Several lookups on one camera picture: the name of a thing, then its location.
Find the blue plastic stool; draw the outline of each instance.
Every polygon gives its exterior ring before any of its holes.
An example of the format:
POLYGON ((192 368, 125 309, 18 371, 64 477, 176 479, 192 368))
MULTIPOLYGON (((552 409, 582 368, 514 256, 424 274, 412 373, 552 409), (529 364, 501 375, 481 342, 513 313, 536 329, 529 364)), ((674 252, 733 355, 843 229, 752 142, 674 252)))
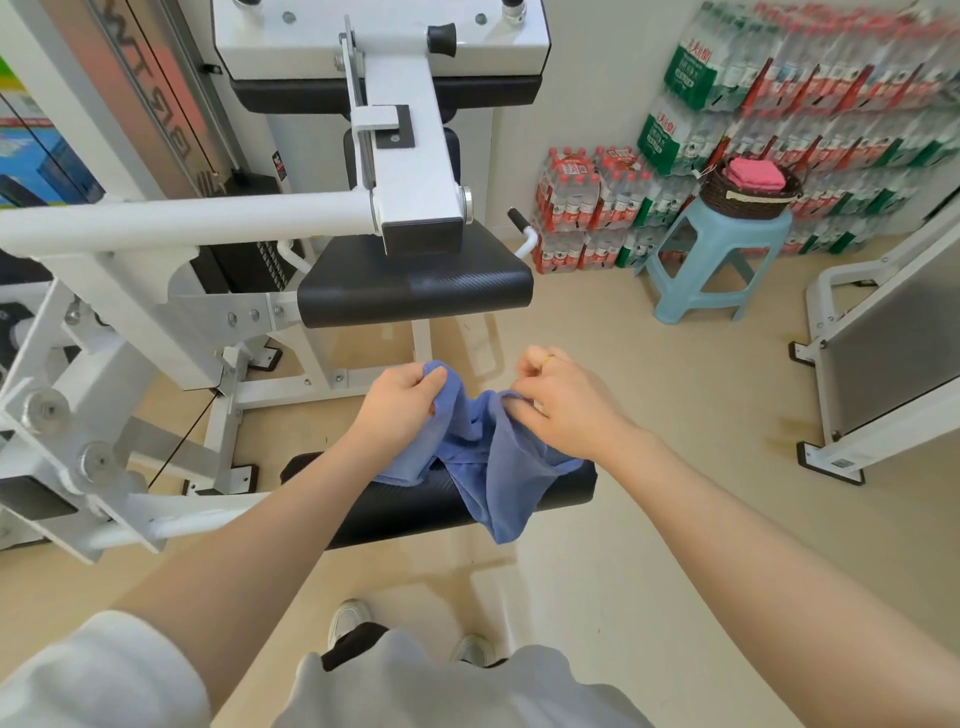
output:
POLYGON ((654 316, 664 324, 676 324, 691 308, 736 307, 733 320, 743 317, 744 307, 756 290, 770 263, 780 253, 790 231, 793 215, 784 210, 774 220, 740 220, 707 207, 699 197, 680 213, 659 245, 634 268, 638 276, 643 268, 660 292, 654 316), (696 240, 675 278, 670 278, 660 263, 660 251, 686 221, 696 232, 696 240), (767 248, 767 256, 754 272, 739 252, 743 248, 767 248), (705 293, 702 289, 713 273, 730 263, 747 284, 742 291, 705 293))

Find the right hand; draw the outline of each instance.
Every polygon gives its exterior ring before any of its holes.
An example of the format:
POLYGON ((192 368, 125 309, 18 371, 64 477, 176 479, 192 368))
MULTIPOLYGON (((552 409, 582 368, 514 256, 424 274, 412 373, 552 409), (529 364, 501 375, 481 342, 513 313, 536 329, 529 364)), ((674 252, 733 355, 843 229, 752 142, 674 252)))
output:
POLYGON ((607 385, 561 349, 528 347, 516 373, 520 378, 511 389, 525 399, 505 399, 504 407, 553 449, 597 460, 611 444, 636 429, 607 385))

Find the plastic water bottle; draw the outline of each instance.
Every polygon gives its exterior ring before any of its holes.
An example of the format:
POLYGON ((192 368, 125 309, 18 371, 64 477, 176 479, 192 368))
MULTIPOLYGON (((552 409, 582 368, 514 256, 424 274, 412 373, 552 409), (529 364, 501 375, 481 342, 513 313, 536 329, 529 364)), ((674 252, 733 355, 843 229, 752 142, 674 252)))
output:
POLYGON ((564 213, 566 212, 566 198, 569 193, 570 176, 561 174, 557 183, 553 187, 553 195, 550 200, 551 219, 549 229, 552 231, 562 230, 564 226, 564 213))

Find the shoe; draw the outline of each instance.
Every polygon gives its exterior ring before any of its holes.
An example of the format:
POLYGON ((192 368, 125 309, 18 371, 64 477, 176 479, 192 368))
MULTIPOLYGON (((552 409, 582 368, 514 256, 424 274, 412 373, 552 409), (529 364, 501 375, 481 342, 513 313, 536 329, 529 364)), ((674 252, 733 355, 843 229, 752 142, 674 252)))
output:
POLYGON ((495 656, 496 652, 490 640, 480 635, 467 635, 453 648, 450 662, 465 662, 476 667, 486 667, 492 665, 495 656))
POLYGON ((356 629, 365 621, 373 621, 373 612, 366 602, 360 599, 348 599, 333 613, 330 621, 330 631, 326 633, 326 648, 333 649, 341 637, 356 629))

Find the grip handle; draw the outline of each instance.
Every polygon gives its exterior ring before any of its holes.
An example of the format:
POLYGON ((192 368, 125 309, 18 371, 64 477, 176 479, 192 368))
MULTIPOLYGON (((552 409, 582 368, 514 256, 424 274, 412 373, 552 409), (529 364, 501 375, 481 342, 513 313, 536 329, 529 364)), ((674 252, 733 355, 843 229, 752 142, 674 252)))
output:
POLYGON ((510 218, 510 222, 512 222, 520 232, 530 227, 530 223, 520 214, 520 211, 516 209, 516 207, 511 207, 507 210, 507 217, 510 218))

